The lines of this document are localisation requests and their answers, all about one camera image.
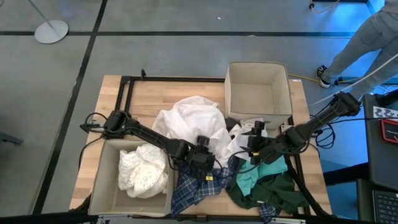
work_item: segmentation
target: white crumpled fabric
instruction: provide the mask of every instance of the white crumpled fabric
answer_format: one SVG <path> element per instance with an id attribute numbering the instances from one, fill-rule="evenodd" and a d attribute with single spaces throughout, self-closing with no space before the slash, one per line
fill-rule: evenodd
<path id="1" fill-rule="evenodd" d="M 120 151 L 119 180 L 120 190 L 128 196 L 149 198 L 161 192 L 166 194 L 167 155 L 151 144 L 143 144 L 135 151 Z"/>
<path id="2" fill-rule="evenodd" d="M 195 145 L 199 135 L 210 138 L 210 152 L 222 167 L 227 167 L 232 153 L 242 151 L 240 146 L 247 146 L 247 137 L 246 144 L 239 145 L 241 141 L 231 142 L 224 116 L 218 106 L 218 103 L 202 96 L 188 97 L 174 104 L 171 110 L 161 110 L 152 129 L 168 138 L 184 139 Z M 214 168 L 219 168 L 218 163 L 214 164 Z"/>

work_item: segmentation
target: electronic equipment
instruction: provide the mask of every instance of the electronic equipment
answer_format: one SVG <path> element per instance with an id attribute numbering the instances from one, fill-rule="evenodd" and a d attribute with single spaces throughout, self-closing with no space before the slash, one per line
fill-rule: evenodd
<path id="1" fill-rule="evenodd" d="M 390 143 L 398 143 L 398 122 L 390 119 L 380 120 L 381 137 Z"/>
<path id="2" fill-rule="evenodd" d="M 398 194 L 373 191 L 374 219 L 378 223 L 398 224 Z"/>

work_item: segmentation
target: laundry pile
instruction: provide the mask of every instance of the laundry pile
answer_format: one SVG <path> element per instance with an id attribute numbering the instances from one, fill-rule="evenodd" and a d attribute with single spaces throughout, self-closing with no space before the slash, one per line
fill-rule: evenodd
<path id="1" fill-rule="evenodd" d="M 138 146 L 135 151 L 120 151 L 119 179 L 120 190 L 128 196 L 149 198 L 161 192 L 166 194 L 167 155 L 151 144 Z"/>
<path id="2" fill-rule="evenodd" d="M 201 96 L 183 99 L 171 110 L 160 111 L 152 127 L 154 131 L 192 144 L 196 144 L 198 136 L 206 136 L 210 139 L 209 151 L 221 164 L 221 167 L 217 162 L 214 164 L 208 173 L 212 180 L 207 181 L 190 177 L 188 167 L 179 167 L 172 215 L 197 205 L 206 196 L 218 195 L 222 189 L 239 207 L 259 207 L 266 223 L 281 210 L 295 213 L 298 207 L 308 205 L 304 196 L 295 191 L 283 156 L 272 164 L 262 163 L 250 172 L 245 172 L 254 167 L 248 153 L 236 154 L 230 159 L 235 152 L 242 151 L 241 146 L 247 146 L 248 136 L 242 133 L 250 131 L 255 121 L 263 120 L 224 119 L 219 104 Z M 261 135 L 266 137 L 267 132 L 263 130 Z M 159 194 L 165 190 L 167 165 L 167 155 L 155 146 L 145 144 L 135 152 L 121 151 L 119 188 L 126 190 L 130 197 L 147 198 Z"/>

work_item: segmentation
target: fabric storage bin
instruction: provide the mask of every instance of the fabric storage bin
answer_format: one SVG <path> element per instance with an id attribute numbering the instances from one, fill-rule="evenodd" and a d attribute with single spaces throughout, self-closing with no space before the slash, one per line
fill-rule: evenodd
<path id="1" fill-rule="evenodd" d="M 144 215 L 163 217 L 170 213 L 174 189 L 174 172 L 167 164 L 169 178 L 167 194 L 157 194 L 151 198 L 131 198 L 118 187 L 119 153 L 124 149 L 131 152 L 147 142 L 123 139 L 107 140 L 104 143 L 99 167 L 95 177 L 89 215 Z"/>
<path id="2" fill-rule="evenodd" d="M 262 117 L 267 129 L 277 129 L 292 115 L 289 82 L 282 64 L 232 62 L 224 89 L 227 118 Z"/>

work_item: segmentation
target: concrete floor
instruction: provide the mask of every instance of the concrete floor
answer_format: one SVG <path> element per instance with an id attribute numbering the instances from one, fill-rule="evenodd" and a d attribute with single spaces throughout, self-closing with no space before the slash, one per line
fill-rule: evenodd
<path id="1" fill-rule="evenodd" d="M 49 19 L 66 21 L 74 32 L 93 30 L 102 1 L 34 2 Z M 378 10 L 383 0 L 371 2 Z M 317 2 L 316 8 L 328 5 Z M 99 31 L 355 32 L 370 15 L 361 3 L 339 3 L 316 15 L 308 9 L 307 0 L 109 0 Z M 0 34 L 34 31 L 42 22 L 25 0 L 4 0 L 0 7 Z M 0 144 L 0 216 L 31 212 L 89 39 L 88 35 L 69 35 L 59 43 L 42 45 L 31 35 L 0 35 L 0 131 L 24 140 L 20 146 Z M 314 78 L 315 69 L 329 64 L 348 40 L 202 35 L 97 37 L 43 212 L 69 208 L 78 156 L 87 136 L 78 126 L 95 108 L 103 75 L 138 75 L 144 68 L 148 75 L 156 76 L 223 77 L 230 61 L 274 61 L 284 63 L 289 73 Z M 362 75 L 375 55 L 359 59 L 344 75 Z M 306 80 L 304 86 L 308 104 L 340 89 L 321 89 Z M 311 107 L 310 112 L 316 113 L 322 107 Z M 338 136 L 356 133 L 356 137 L 350 142 L 338 137 L 333 149 L 321 151 L 324 169 L 367 160 L 363 126 L 358 121 L 353 131 L 346 123 L 336 125 Z M 330 191 L 331 198 L 347 197 L 339 192 Z M 344 213 L 339 209 L 339 203 L 344 202 L 333 203 L 333 213 Z"/>

